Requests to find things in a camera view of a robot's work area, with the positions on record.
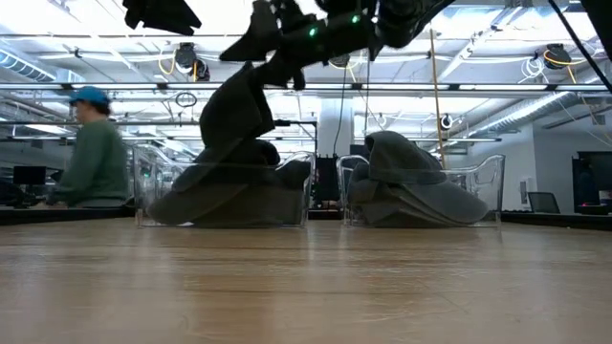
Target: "fluorescent light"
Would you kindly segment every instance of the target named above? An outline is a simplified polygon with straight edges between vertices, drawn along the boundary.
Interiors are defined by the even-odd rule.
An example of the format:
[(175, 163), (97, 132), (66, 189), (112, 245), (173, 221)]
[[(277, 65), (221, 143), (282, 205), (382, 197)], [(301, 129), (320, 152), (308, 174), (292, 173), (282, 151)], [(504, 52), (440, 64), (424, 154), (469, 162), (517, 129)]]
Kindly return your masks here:
[(557, 91), (607, 91), (605, 85), (558, 85)]
[(73, 132), (71, 132), (70, 130), (66, 130), (64, 128), (60, 128), (60, 127), (58, 127), (56, 125), (28, 124), (28, 125), (26, 125), (26, 127), (30, 128), (30, 129), (40, 130), (40, 131), (43, 131), (45, 133), (50, 133), (50, 134), (57, 134), (57, 135), (73, 134)]
[(221, 82), (173, 82), (167, 84), (171, 90), (216, 90)]
[(10, 137), (14, 140), (74, 140), (75, 137), (62, 138), (62, 137)]
[[(438, 90), (445, 91), (450, 85), (438, 85)], [(366, 90), (393, 90), (393, 91), (433, 91), (434, 84), (366, 84), (363, 85)]]
[(153, 83), (114, 83), (114, 84), (73, 84), (73, 88), (80, 89), (94, 86), (101, 90), (155, 90), (157, 84)]
[(462, 91), (544, 91), (548, 85), (460, 85)]
[(338, 84), (338, 83), (306, 83), (306, 90), (341, 90), (343, 88), (350, 88), (350, 84)]
[(3, 83), (0, 90), (61, 90), (60, 84), (56, 83)]

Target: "yellow cable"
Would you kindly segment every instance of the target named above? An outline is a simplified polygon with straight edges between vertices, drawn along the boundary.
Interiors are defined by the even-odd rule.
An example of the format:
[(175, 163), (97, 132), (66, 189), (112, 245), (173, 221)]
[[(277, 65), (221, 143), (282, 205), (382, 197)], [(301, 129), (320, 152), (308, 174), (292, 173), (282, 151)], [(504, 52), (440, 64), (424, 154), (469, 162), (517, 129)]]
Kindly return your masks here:
[[(574, 72), (572, 72), (572, 69), (569, 66), (567, 67), (567, 72), (569, 73), (570, 77), (572, 77), (572, 81), (574, 81), (574, 83), (577, 84), (576, 77), (574, 76)], [(593, 114), (593, 111), (591, 110), (591, 106), (586, 103), (586, 100), (584, 100), (584, 97), (580, 97), (580, 100), (582, 100), (582, 103), (589, 109), (589, 115), (591, 115), (591, 119), (593, 120), (593, 122), (597, 123), (597, 119), (595, 118), (595, 114)], [(612, 141), (612, 139), (605, 132), (603, 132), (603, 135), (605, 136), (606, 139), (608, 139), (609, 141)]]
[(164, 69), (164, 66), (162, 66), (162, 52), (163, 51), (160, 50), (160, 58), (158, 58), (157, 64), (160, 67), (160, 71), (162, 71), (162, 73), (164, 73), (165, 75), (171, 75), (174, 72), (174, 63), (176, 62), (176, 49), (174, 50), (174, 52), (172, 52), (172, 66), (170, 67), (170, 72)]
[(544, 52), (544, 59), (547, 60), (547, 61), (553, 62), (553, 63), (555, 63), (557, 65), (560, 65), (560, 66), (576, 66), (576, 65), (579, 65), (581, 63), (586, 62), (585, 59), (583, 59), (582, 61), (578, 61), (578, 62), (561, 62), (561, 61), (557, 61), (557, 60), (554, 60), (554, 59), (548, 57), (548, 53), (549, 52), (550, 51)]
[(442, 128), (441, 117), (440, 117), (440, 98), (438, 95), (438, 70), (436, 67), (436, 49), (433, 42), (433, 27), (429, 26), (429, 41), (431, 43), (431, 64), (433, 66), (433, 91), (436, 96), (436, 118), (438, 121), (438, 148), (440, 151), (440, 160), (442, 161), (442, 168), (447, 169), (447, 162), (444, 157), (444, 146), (442, 145)]
[(572, 81), (574, 81), (574, 83), (576, 84), (576, 77), (574, 76), (574, 72), (572, 72), (572, 67), (567, 66), (567, 72), (570, 74), (570, 77), (572, 77)]

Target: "clear plastic bin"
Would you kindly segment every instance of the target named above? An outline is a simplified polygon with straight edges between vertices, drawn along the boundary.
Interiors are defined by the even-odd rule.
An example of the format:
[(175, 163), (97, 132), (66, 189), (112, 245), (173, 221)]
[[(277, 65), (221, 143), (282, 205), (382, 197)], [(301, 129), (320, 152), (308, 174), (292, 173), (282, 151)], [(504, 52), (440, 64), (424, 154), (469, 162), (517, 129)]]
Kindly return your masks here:
[[(361, 163), (366, 166), (360, 166), (360, 171), (355, 172), (356, 166)], [(368, 178), (369, 164), (366, 159), (361, 156), (342, 157), (337, 161), (337, 169), (344, 224), (411, 228), (462, 226), (500, 228), (504, 163), (504, 156), (495, 155), (478, 166), (446, 171), (378, 171), (379, 176), (387, 176), (389, 180), (393, 180), (393, 183), (378, 183)], [(365, 177), (358, 176), (364, 169)], [(362, 180), (366, 180), (366, 183), (358, 183)], [(449, 183), (467, 191), (480, 202), (467, 197), (462, 190), (457, 190), (457, 187)], [(477, 215), (478, 220), (474, 222), (465, 220), (476, 216), (466, 215), (473, 210), (470, 209), (471, 204), (476, 204), (475, 207), (479, 209), (474, 214), (482, 214), (482, 217)], [(445, 216), (449, 213), (453, 215), (451, 219), (450, 216)], [(457, 218), (462, 218), (462, 222), (457, 222)], [(444, 221), (432, 223), (430, 219), (444, 219)]]
[[(155, 146), (133, 149), (138, 226), (304, 226), (315, 155), (296, 153), (278, 166), (175, 162)], [(186, 190), (175, 181), (190, 168), (207, 174)]]

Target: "wooden table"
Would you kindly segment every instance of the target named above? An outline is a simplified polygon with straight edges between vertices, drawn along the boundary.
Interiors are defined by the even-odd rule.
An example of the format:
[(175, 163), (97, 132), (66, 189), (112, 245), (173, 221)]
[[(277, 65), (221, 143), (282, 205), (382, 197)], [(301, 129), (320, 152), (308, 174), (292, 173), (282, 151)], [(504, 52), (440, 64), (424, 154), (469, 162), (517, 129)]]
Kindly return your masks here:
[(0, 342), (609, 343), (612, 233), (0, 228)]

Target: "wood grain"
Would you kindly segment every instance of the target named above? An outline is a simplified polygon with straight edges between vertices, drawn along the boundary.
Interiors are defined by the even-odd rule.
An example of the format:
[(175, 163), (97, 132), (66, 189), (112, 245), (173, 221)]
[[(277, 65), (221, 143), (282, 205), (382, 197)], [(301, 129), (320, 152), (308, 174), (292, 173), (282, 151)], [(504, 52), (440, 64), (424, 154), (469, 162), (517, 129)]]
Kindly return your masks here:
[(0, 342), (609, 343), (612, 234), (0, 228)]

